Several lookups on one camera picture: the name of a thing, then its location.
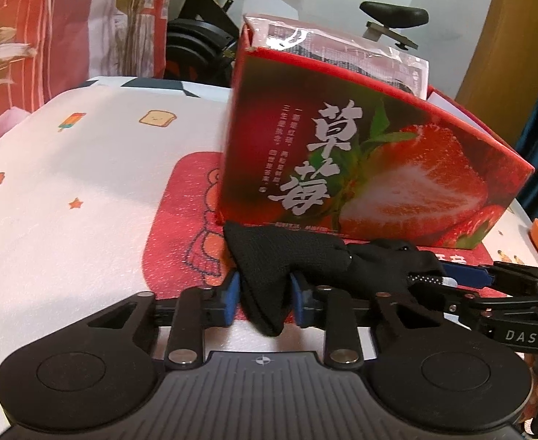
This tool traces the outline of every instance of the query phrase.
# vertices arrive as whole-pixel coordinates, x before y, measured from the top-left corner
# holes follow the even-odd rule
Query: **black circular pad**
[[[75,392],[96,385],[106,373],[106,364],[87,352],[66,352],[43,361],[36,376],[45,386]]]
[[[91,429],[150,397],[151,357],[123,330],[57,331],[0,365],[0,404],[11,423],[45,432]]]
[[[513,422],[532,386],[511,349],[455,326],[409,331],[371,365],[370,385],[396,415],[427,429],[473,433]]]
[[[432,385],[464,392],[484,385],[491,375],[485,361],[464,352],[439,352],[422,363],[422,375]]]

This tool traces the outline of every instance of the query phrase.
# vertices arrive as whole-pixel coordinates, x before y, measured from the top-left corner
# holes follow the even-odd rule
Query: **star print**
[[[79,198],[75,197],[75,200],[69,203],[69,209],[71,210],[72,208],[81,208],[82,203],[83,202],[81,202]]]

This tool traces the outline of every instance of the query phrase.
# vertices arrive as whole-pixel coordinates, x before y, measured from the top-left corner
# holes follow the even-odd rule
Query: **crosshair logo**
[[[259,366],[266,366],[271,362],[271,359],[268,358],[266,355],[262,355],[261,357],[257,357],[255,359],[255,362],[259,364]]]

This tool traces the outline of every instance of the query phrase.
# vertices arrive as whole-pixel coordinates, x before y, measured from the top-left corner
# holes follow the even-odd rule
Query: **wooden door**
[[[538,0],[491,0],[456,101],[514,145],[537,98]]]

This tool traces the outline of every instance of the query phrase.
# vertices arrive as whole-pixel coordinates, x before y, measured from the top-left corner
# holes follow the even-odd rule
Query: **strawberry box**
[[[276,24],[312,33],[299,22]],[[249,18],[241,34],[220,223],[472,249],[531,175],[512,148],[433,88],[425,96],[434,93],[469,122],[403,83],[335,66],[330,48],[326,62],[283,43],[253,43],[259,32]],[[340,34],[333,38],[340,43]]]

